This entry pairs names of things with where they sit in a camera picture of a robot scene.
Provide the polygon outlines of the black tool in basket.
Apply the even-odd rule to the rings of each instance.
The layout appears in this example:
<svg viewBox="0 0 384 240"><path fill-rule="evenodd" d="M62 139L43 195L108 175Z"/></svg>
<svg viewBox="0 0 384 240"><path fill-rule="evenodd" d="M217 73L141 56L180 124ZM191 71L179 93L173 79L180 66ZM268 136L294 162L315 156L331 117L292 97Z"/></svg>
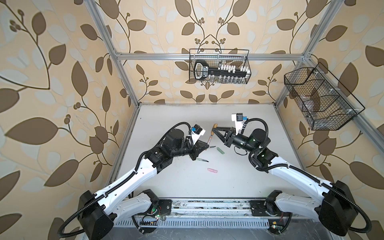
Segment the black tool in basket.
<svg viewBox="0 0 384 240"><path fill-rule="evenodd" d="M217 67L211 67L206 61L197 60L192 68L194 78L196 80L215 80L216 77L223 78L227 77L246 79L251 76L251 70L247 66L237 67L236 65L226 65L223 63L218 63Z"/></svg>

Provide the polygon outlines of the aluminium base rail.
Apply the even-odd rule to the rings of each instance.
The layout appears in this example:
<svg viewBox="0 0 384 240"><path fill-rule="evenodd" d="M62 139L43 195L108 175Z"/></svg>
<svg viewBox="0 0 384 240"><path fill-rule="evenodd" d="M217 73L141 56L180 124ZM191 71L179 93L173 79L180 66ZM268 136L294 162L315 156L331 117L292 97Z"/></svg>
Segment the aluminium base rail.
<svg viewBox="0 0 384 240"><path fill-rule="evenodd" d="M285 217L319 221L320 204L311 198L272 193L266 199L159 199L147 190L117 203L98 201L78 216L90 239L115 225L141 228L279 229Z"/></svg>

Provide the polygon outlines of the pink pen cap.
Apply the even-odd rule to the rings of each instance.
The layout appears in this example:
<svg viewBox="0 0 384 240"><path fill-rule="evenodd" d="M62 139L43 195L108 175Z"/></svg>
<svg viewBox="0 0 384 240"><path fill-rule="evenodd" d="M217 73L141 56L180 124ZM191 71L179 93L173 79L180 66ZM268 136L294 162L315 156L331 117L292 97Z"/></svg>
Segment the pink pen cap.
<svg viewBox="0 0 384 240"><path fill-rule="evenodd" d="M214 170L214 169L211 169L211 168L207 168L207 170L209 171L209 172L211 172L211 173L217 173L218 171L217 170Z"/></svg>

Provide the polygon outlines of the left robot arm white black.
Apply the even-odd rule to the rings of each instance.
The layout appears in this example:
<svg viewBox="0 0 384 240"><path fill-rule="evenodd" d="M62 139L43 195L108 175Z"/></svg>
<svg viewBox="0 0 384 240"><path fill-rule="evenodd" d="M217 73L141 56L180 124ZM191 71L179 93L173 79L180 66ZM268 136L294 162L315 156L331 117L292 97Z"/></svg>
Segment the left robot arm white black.
<svg viewBox="0 0 384 240"><path fill-rule="evenodd" d="M78 210L59 227L59 238L86 234L90 240L101 240L114 227L119 218L133 217L149 209L157 209L158 197L145 190L134 198L130 195L141 184L168 167L175 157L189 156L193 161L209 145L200 140L205 130L187 122L170 128L154 147L144 151L133 169L122 177L92 194L83 193Z"/></svg>

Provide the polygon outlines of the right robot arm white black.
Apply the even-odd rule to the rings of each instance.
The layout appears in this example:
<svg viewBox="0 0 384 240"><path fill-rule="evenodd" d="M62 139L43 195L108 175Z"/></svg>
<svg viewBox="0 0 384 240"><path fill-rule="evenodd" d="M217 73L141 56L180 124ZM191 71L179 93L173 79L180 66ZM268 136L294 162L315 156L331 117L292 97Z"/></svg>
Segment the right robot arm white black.
<svg viewBox="0 0 384 240"><path fill-rule="evenodd" d="M235 127L214 127L213 134L227 147L247 151L248 160L257 171L279 177L307 194L298 197L273 191L265 202L270 215L276 215L278 211L298 214L320 222L327 230L342 237L349 231L366 234L372 230L369 216L356 204L346 184L318 178L269 150L271 140L264 120L233 117Z"/></svg>

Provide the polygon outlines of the brown pen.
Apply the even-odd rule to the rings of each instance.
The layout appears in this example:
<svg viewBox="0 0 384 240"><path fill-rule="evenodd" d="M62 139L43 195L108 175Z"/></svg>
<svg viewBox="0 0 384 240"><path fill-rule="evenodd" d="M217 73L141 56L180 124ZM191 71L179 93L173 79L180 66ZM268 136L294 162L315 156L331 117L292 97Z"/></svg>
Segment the brown pen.
<svg viewBox="0 0 384 240"><path fill-rule="evenodd" d="M208 145L210 145L210 143L211 143L211 141L212 141L212 138L213 138L213 136L214 136L214 132L213 132L213 131L211 131L211 134L210 134L209 140L208 140L208 142L207 142L207 144L208 144Z"/></svg>

